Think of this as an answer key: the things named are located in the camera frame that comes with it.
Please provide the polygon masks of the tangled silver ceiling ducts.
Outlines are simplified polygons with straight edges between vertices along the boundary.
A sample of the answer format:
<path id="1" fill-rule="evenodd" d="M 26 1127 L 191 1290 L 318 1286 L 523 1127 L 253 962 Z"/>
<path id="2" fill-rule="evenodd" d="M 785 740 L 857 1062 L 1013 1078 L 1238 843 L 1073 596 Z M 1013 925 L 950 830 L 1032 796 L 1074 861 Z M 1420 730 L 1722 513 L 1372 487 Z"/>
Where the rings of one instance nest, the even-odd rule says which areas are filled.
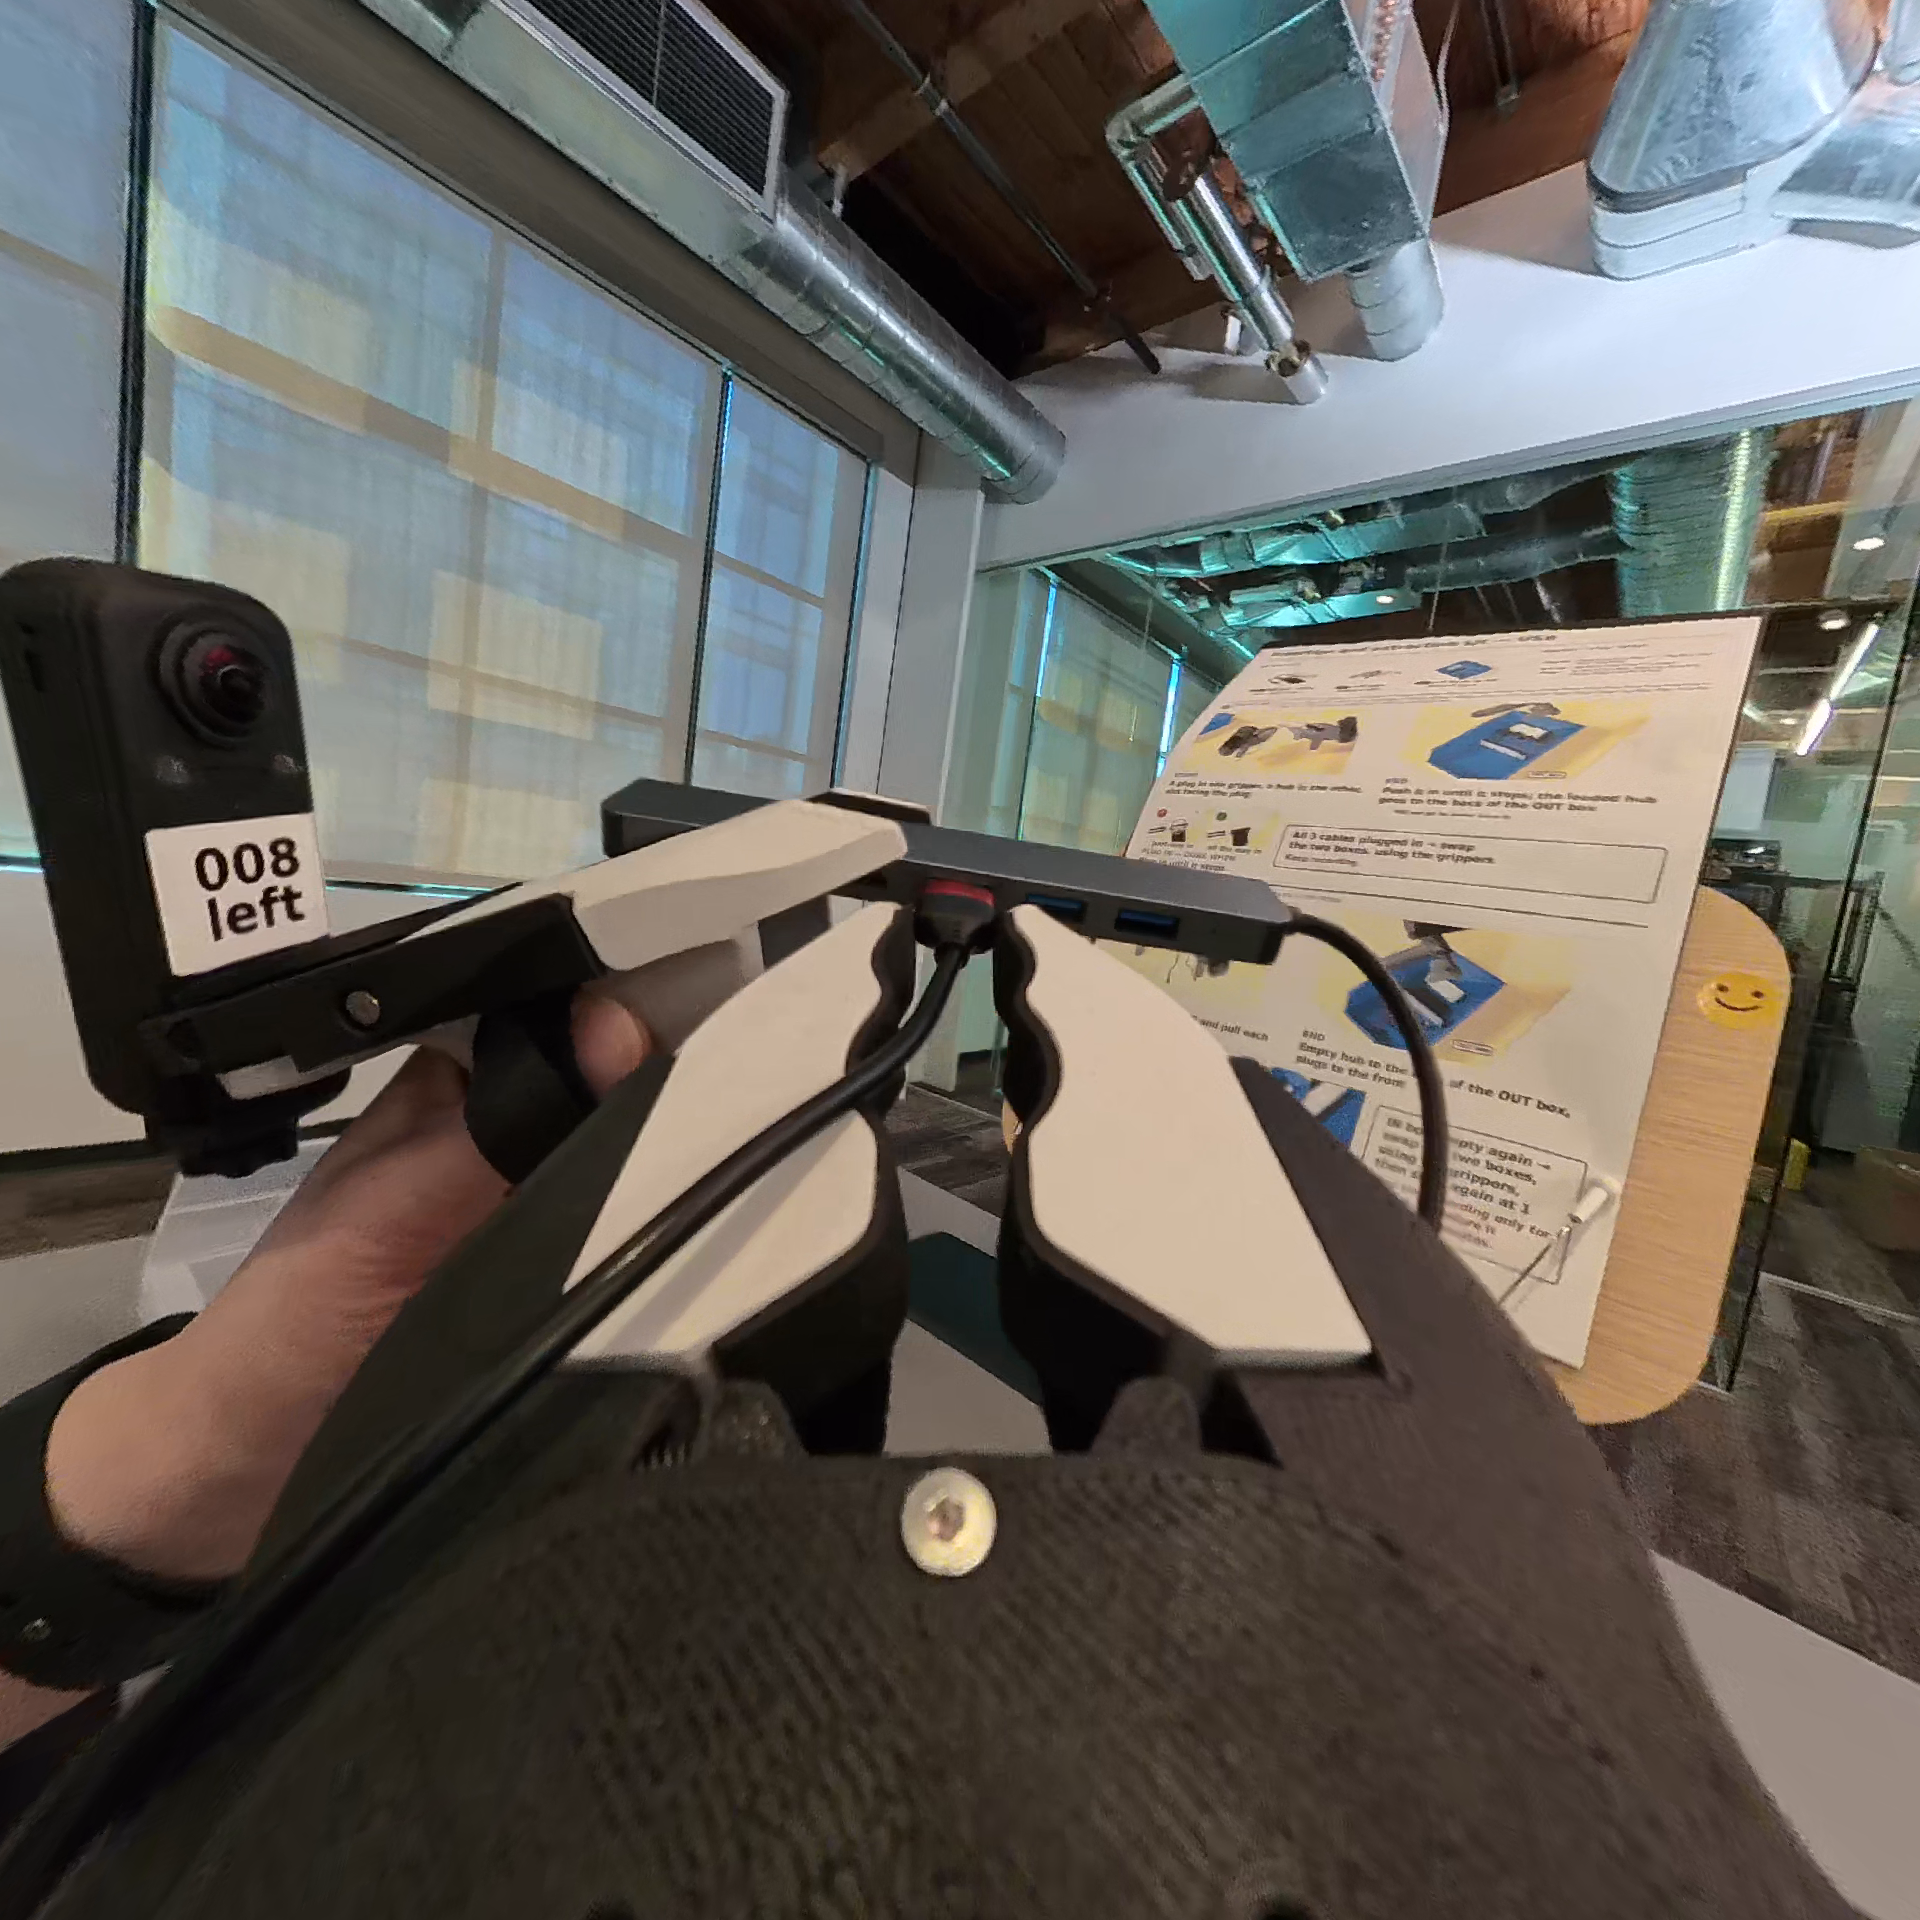
<path id="1" fill-rule="evenodd" d="M 1900 603 L 1915 400 L 1297 509 L 1101 553 L 1221 645 L 1335 621 L 1492 625 Z"/>

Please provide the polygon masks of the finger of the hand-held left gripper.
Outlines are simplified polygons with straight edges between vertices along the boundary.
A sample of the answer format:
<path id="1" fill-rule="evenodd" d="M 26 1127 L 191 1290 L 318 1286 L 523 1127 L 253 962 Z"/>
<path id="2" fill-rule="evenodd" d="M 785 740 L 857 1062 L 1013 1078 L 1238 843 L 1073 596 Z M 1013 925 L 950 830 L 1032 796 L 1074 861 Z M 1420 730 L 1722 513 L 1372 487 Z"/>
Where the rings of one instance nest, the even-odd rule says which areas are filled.
<path id="1" fill-rule="evenodd" d="M 906 851 L 884 815 L 715 790 L 621 790 L 603 824 L 612 855 L 573 880 L 573 922 L 605 973 L 731 939 Z"/>
<path id="2" fill-rule="evenodd" d="M 671 1056 L 762 969 L 758 928 L 743 928 L 727 939 L 618 973 L 618 1006 L 643 1031 L 654 1052 Z"/>

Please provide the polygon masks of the black hub cable grey plug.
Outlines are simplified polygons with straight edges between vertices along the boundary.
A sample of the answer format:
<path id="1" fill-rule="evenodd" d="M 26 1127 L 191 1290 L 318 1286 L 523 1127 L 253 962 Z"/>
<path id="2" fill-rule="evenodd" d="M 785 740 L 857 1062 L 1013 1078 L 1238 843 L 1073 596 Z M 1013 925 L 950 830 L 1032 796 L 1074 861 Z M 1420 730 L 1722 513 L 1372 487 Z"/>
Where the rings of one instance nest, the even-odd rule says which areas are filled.
<path id="1" fill-rule="evenodd" d="M 1434 1234 L 1440 1234 L 1448 1197 L 1448 1110 L 1439 1061 L 1428 1046 L 1420 1021 L 1416 1018 L 1414 1003 L 1391 977 L 1391 969 L 1345 928 L 1316 914 L 1294 914 L 1282 928 L 1280 939 L 1296 938 L 1310 939 L 1340 955 L 1360 975 L 1360 979 L 1372 987 L 1380 1007 L 1389 1012 L 1396 1033 L 1401 1036 L 1408 1069 L 1416 1086 L 1418 1117 L 1424 1131 L 1416 1212 Z"/>

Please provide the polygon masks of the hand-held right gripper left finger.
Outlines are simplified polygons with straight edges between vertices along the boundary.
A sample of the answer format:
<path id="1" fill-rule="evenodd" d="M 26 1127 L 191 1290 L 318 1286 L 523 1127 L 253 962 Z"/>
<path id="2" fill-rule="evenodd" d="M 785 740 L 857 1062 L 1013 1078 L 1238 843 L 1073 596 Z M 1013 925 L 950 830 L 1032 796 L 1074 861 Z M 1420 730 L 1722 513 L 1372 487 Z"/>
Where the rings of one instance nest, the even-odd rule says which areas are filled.
<path id="1" fill-rule="evenodd" d="M 781 1116 L 842 1080 L 914 989 L 914 920 L 864 905 L 731 994 L 678 1049 L 567 1289 Z M 795 1148 L 664 1261 L 567 1365 L 694 1370 L 845 1269 L 879 1224 L 879 1145 L 855 1113 Z"/>

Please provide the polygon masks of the round silver air duct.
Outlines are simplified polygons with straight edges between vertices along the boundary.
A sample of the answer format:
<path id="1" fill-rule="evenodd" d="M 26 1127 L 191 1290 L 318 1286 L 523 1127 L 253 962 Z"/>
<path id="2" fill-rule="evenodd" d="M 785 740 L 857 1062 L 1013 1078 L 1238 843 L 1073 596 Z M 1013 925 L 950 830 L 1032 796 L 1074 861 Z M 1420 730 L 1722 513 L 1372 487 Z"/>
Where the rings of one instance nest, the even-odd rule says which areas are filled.
<path id="1" fill-rule="evenodd" d="M 1002 504 L 1057 480 L 1065 433 L 851 229 L 810 198 L 735 224 L 721 270 L 814 351 L 944 444 Z"/>

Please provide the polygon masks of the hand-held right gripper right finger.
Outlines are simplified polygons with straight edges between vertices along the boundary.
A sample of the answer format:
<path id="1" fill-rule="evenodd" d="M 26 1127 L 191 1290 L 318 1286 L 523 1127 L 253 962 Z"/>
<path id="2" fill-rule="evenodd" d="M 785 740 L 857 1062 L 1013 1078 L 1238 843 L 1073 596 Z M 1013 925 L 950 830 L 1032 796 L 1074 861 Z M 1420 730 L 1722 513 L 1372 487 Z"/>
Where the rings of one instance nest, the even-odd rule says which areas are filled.
<path id="1" fill-rule="evenodd" d="M 1002 920 L 995 994 L 1019 1125 L 1000 1311 L 1038 1377 L 1372 1355 L 1213 1033 L 1034 905 Z"/>

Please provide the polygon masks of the large glass window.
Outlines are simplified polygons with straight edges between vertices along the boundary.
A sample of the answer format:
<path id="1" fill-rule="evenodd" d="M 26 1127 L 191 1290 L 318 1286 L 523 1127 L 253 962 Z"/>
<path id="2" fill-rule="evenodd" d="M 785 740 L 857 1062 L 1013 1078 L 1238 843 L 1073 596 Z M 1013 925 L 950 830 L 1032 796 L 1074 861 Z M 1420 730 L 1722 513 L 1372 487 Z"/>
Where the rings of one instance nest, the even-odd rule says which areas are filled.
<path id="1" fill-rule="evenodd" d="M 273 607 L 332 878 L 836 771 L 870 463 L 146 5 L 5 5 L 5 564 Z"/>

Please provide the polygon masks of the shiny metal pipe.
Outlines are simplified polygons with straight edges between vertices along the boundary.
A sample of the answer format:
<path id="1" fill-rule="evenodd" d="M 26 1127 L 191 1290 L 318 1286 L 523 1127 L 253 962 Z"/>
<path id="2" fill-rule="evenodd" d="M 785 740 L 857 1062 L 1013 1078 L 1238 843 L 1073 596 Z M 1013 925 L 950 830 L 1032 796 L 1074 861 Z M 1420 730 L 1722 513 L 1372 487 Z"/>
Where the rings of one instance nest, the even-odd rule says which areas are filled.
<path id="1" fill-rule="evenodd" d="M 1263 366 L 1278 378 L 1282 393 L 1297 407 L 1322 399 L 1322 363 L 1305 338 L 1297 336 L 1272 276 L 1250 250 L 1228 198 L 1206 165 L 1192 173 L 1184 192 L 1178 198 L 1178 214 L 1188 226 L 1192 247 L 1235 307 L 1243 328 L 1257 340 Z"/>

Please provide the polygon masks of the printed instruction poster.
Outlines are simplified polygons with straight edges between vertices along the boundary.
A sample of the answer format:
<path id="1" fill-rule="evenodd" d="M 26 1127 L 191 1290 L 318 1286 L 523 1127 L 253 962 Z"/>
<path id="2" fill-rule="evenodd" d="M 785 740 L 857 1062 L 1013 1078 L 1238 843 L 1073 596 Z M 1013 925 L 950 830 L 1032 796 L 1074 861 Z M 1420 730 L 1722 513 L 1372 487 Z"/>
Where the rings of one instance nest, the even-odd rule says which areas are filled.
<path id="1" fill-rule="evenodd" d="M 1377 957 L 1446 1091 L 1446 1240 L 1557 1364 L 1588 1350 L 1763 621 L 1268 646 L 1128 836 Z"/>

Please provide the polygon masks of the wooden poster board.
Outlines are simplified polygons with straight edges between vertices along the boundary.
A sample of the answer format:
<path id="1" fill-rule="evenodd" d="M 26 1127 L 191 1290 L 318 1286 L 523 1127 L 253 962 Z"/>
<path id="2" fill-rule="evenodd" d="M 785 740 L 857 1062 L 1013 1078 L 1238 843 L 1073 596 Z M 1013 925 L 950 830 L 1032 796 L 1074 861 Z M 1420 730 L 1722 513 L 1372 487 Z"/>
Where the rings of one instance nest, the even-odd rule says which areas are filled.
<path id="1" fill-rule="evenodd" d="M 1543 1355 L 1588 1424 L 1634 1422 L 1671 1404 L 1711 1344 L 1780 1036 L 1780 1024 L 1740 1033 L 1702 1021 L 1695 997 L 1717 969 L 1787 983 L 1763 928 L 1725 900 L 1703 900 L 1697 881 L 1588 1350 L 1579 1365 Z M 1398 1196 L 1416 1196 L 1420 1117 L 1405 1049 L 1345 959 L 1290 942 L 1268 973 L 1181 962 L 1161 967 L 1161 977 Z"/>

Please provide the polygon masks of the wide silver duct fitting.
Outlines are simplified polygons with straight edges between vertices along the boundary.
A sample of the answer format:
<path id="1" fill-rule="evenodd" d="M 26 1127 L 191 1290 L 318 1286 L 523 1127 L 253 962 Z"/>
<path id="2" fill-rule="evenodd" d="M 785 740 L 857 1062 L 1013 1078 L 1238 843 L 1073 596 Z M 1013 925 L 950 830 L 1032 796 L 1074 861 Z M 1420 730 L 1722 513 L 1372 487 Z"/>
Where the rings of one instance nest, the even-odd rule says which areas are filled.
<path id="1" fill-rule="evenodd" d="M 1588 155 L 1596 270 L 1664 276 L 1792 229 L 1915 240 L 1916 5 L 1646 5 Z"/>

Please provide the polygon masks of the grey usb hub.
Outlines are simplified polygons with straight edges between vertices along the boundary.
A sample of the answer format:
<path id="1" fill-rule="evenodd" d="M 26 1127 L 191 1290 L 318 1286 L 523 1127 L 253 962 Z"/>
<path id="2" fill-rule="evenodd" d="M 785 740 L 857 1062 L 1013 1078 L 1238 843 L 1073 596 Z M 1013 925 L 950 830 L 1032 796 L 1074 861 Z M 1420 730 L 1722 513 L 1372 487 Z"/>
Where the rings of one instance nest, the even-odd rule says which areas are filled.
<path id="1" fill-rule="evenodd" d="M 905 840 L 889 865 L 840 884 L 850 900 L 913 905 L 926 881 L 955 880 L 989 892 L 1000 913 L 1034 905 L 1089 939 L 1221 964 L 1270 964 L 1297 920 L 1255 878 L 938 826 L 905 801 L 857 793 L 827 793 L 816 801 L 889 823 Z"/>

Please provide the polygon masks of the person's left hand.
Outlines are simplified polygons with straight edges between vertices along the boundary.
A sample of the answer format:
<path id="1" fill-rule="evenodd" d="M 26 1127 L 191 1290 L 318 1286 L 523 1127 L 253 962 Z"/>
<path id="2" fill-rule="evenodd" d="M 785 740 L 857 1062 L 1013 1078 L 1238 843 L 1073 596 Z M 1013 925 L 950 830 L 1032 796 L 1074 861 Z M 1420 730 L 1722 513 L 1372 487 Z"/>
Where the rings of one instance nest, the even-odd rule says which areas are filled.
<path id="1" fill-rule="evenodd" d="M 416 1048 L 183 1330 L 60 1404 L 60 1537 L 181 1581 L 240 1571 L 292 1467 L 430 1270 L 509 1196 L 466 1127 L 466 1069 Z"/>

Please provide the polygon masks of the person's left forearm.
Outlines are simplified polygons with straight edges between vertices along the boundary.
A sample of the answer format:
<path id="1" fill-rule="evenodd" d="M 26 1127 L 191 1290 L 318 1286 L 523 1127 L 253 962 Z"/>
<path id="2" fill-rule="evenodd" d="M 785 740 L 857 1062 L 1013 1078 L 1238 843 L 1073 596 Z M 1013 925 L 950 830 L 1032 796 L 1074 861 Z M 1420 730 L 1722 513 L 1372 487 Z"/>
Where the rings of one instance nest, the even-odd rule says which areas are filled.
<path id="1" fill-rule="evenodd" d="M 55 1522 L 45 1445 L 93 1373 L 191 1323 L 163 1316 L 38 1382 L 3 1409 L 3 1671 L 50 1691 L 97 1691 L 158 1666 L 226 1600 L 229 1578 L 172 1578 L 82 1549 Z"/>

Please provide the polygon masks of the rectangular silver air duct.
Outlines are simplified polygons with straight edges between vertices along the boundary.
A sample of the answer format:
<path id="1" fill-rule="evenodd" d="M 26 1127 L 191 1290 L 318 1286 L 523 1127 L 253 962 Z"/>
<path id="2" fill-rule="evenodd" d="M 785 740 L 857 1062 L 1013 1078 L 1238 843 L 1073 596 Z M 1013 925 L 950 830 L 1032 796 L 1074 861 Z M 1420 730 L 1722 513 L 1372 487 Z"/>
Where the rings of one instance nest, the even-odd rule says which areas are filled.
<path id="1" fill-rule="evenodd" d="M 1104 140 L 1188 276 L 1216 284 L 1178 214 L 1192 173 L 1213 161 L 1173 161 L 1162 140 L 1203 120 L 1208 153 L 1226 155 L 1296 274 L 1345 284 L 1367 353 L 1401 361 L 1424 348 L 1444 318 L 1431 216 L 1448 104 L 1416 7 L 1183 2 L 1148 12 L 1178 71 L 1118 108 Z"/>

